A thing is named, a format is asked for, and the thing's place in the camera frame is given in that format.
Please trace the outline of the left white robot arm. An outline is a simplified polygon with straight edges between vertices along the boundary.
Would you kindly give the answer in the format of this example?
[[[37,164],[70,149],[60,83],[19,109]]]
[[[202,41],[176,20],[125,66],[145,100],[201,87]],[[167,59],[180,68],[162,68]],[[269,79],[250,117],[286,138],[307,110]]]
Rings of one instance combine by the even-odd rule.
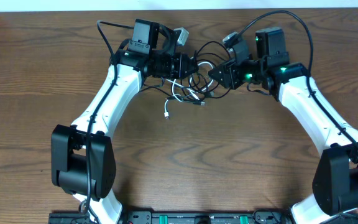
[[[131,30],[132,38],[117,50],[108,46],[108,74],[87,109],[70,126],[56,126],[51,135],[53,185],[80,200],[81,217],[96,223],[118,223],[121,217],[122,204],[112,190],[112,138],[131,99],[147,77],[184,79],[198,71],[195,57],[176,51],[186,43],[186,29],[136,19]]]

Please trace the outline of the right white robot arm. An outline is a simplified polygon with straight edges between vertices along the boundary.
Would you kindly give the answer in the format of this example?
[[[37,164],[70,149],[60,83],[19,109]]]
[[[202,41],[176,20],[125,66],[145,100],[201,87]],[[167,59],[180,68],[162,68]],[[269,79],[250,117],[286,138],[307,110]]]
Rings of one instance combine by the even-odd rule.
[[[312,194],[291,207],[293,223],[358,223],[358,130],[321,94],[308,69],[292,63],[281,28],[258,30],[257,56],[236,32],[223,40],[229,59],[209,71],[224,88],[257,85],[302,125],[318,150]]]

